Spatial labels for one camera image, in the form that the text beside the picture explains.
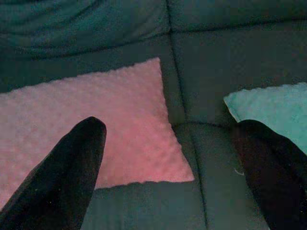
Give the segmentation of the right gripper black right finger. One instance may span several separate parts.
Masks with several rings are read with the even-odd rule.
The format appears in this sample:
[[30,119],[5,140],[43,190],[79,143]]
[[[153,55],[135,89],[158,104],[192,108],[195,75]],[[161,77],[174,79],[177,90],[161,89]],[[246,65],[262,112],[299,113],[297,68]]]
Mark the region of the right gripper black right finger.
[[307,228],[307,156],[256,120],[235,124],[232,139],[244,175],[271,230]]

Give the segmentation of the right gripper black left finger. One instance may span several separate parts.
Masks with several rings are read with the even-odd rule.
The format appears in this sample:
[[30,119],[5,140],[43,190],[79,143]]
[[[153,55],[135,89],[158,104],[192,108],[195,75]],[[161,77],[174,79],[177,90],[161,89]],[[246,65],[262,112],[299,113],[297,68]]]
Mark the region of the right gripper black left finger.
[[0,212],[3,230],[79,230],[92,199],[106,125],[88,117],[33,168]]

